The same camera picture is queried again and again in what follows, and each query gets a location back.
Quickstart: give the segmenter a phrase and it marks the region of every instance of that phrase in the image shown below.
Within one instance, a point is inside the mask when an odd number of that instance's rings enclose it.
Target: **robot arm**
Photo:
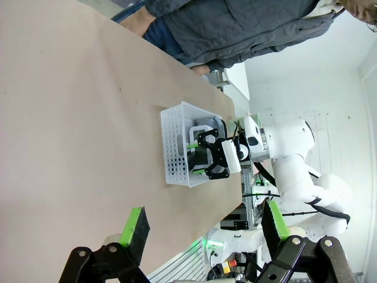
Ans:
[[[321,236],[337,236],[344,232],[349,216],[344,214],[352,201],[352,191],[339,177],[325,174],[313,182],[307,171],[305,157],[315,145],[314,135],[305,121],[294,121],[274,127],[260,129],[258,139],[251,117],[243,117],[246,140],[264,141],[263,151],[255,151],[248,144],[250,158],[254,162],[273,160],[273,174],[279,195],[284,200],[304,202],[312,205],[318,213],[295,226],[302,227],[310,239]]]

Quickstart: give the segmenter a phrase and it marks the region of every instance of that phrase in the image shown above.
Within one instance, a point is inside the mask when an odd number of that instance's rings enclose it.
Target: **hand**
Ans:
[[[143,6],[135,14],[121,21],[120,25],[142,37],[155,19],[156,18],[148,12],[147,8]]]
[[[198,75],[205,75],[211,72],[208,65],[197,65],[197,66],[191,67],[190,69],[194,71],[195,73],[197,73]]]

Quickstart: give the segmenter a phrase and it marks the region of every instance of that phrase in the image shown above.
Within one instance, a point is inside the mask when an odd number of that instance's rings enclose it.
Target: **black clamp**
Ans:
[[[114,278],[121,283],[150,283],[120,243],[95,252],[83,246],[73,249],[59,283],[103,283]]]
[[[255,282],[285,283],[294,272],[307,273],[314,283],[356,283],[343,248],[334,237],[323,237],[318,243],[300,236],[288,237]]]
[[[219,136],[218,129],[212,129],[205,131],[204,133],[199,134],[198,136],[198,146],[209,149],[212,155],[213,162],[210,166],[204,169],[205,174],[209,177],[210,180],[224,179],[229,177],[229,171],[227,170],[228,163],[225,158],[222,142],[225,142],[226,139],[219,137],[214,143],[209,143],[206,141],[207,136],[214,136],[215,138]],[[224,170],[221,173],[213,173],[212,170],[216,166],[224,167]]]

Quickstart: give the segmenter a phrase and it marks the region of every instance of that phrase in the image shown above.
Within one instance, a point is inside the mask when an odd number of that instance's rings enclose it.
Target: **green foam pad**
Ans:
[[[149,224],[144,208],[132,208],[119,243],[127,248],[134,263],[139,266],[149,234]]]
[[[275,201],[263,202],[262,228],[271,258],[274,258],[281,241],[290,236],[283,215]]]

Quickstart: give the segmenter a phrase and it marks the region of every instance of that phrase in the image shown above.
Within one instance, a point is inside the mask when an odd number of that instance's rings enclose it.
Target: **white wall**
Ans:
[[[372,161],[368,117],[357,70],[306,73],[259,83],[249,81],[249,88],[250,110],[262,115],[264,126],[306,120],[316,139],[307,162],[321,173],[340,176],[351,186],[352,219],[339,239],[353,271],[363,271],[371,225]],[[282,210],[308,211],[310,206],[284,202]],[[287,224],[302,218],[291,216]]]
[[[281,78],[317,70],[358,67],[377,39],[364,24],[345,12],[323,36],[246,61],[250,81]]]
[[[361,77],[361,83],[364,87],[366,102],[369,106],[369,119],[371,130],[371,143],[374,146],[374,160],[373,160],[373,172],[374,180],[376,180],[376,147],[377,147],[377,41],[375,45],[371,48],[369,54],[366,56],[364,62],[359,67],[359,75]],[[377,195],[374,193],[372,198],[374,204],[374,211],[372,213],[377,213],[376,201]],[[377,214],[371,219],[374,224],[377,219]],[[375,267],[377,262],[377,225],[374,225],[374,233],[370,235],[369,243],[371,245],[369,253],[367,254],[367,269],[365,274],[365,282],[373,283],[375,282]]]
[[[365,87],[357,69],[376,40],[377,34],[345,12],[325,35],[246,62],[251,112],[261,113],[264,125],[307,120],[316,138],[307,162],[322,173],[342,177],[352,187],[352,220],[339,238],[354,272],[366,271],[374,229],[371,219],[375,216],[375,149],[371,146]],[[364,69],[370,68],[370,63],[364,65]],[[373,98],[377,107],[376,95]],[[303,211],[310,207],[282,203],[282,209]],[[288,224],[303,217],[293,216]]]

